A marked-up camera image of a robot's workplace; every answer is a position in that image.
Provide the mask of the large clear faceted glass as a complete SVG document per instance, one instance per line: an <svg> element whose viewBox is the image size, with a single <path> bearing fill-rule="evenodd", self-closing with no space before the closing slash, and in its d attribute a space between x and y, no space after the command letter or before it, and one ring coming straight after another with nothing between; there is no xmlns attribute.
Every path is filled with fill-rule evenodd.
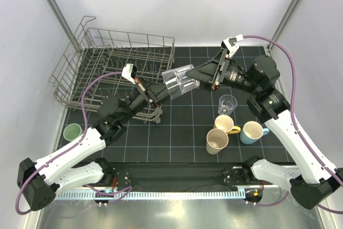
<svg viewBox="0 0 343 229"><path fill-rule="evenodd" d="M200 86L198 80L185 75L186 72L193 68L194 66L192 64L188 64L162 73L164 83L172 100Z"/></svg>

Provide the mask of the small clear faceted glass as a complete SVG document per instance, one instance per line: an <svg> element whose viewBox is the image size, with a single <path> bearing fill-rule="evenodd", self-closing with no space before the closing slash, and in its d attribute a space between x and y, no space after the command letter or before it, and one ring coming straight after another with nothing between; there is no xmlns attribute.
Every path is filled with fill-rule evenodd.
<svg viewBox="0 0 343 229"><path fill-rule="evenodd" d="M237 107L237 100L232 95L223 95L219 98L218 114L230 115Z"/></svg>

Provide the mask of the yellow mug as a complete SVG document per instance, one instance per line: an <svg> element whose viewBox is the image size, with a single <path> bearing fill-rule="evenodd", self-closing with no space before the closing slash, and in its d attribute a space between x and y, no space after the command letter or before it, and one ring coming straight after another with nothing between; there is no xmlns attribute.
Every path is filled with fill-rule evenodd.
<svg viewBox="0 0 343 229"><path fill-rule="evenodd" d="M241 128L236 126L233 119L228 115L219 115L214 121L214 129L220 129L228 135L241 132Z"/></svg>

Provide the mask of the light green cup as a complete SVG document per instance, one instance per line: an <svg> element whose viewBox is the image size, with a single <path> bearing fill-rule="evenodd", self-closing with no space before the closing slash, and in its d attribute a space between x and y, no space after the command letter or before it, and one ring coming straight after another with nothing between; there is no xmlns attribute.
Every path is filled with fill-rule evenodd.
<svg viewBox="0 0 343 229"><path fill-rule="evenodd" d="M71 123L63 130L63 137L66 141L71 142L83 134L83 128L77 123Z"/></svg>

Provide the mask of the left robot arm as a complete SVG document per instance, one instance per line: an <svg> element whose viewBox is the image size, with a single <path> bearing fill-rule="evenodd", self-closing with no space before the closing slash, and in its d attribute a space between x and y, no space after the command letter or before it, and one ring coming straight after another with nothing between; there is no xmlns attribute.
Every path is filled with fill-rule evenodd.
<svg viewBox="0 0 343 229"><path fill-rule="evenodd" d="M158 84L133 79L135 90L125 100L106 96L98 109L99 119L86 125L83 133L59 150L33 161L26 158L19 164L16 212L21 197L29 211L38 211L49 205L58 194L80 186L99 183L108 186L115 178L115 170L105 158L97 158L81 167L75 165L88 156L116 142L125 132L125 123L149 104L159 106L170 98L164 83Z"/></svg>

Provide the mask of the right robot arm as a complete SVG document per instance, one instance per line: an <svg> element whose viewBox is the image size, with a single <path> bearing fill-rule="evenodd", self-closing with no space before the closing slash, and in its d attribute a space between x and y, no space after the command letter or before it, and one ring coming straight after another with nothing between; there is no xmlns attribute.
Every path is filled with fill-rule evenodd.
<svg viewBox="0 0 343 229"><path fill-rule="evenodd" d="M216 57L187 71L186 76L199 81L204 90L228 86L247 92L249 110L278 138L297 165L290 169L252 157L242 165L245 183L263 180L275 184L309 210L340 187L342 168L324 159L292 115L290 103L275 88L280 72L271 57L258 56L248 70L243 70L229 57L228 50L221 49Z"/></svg>

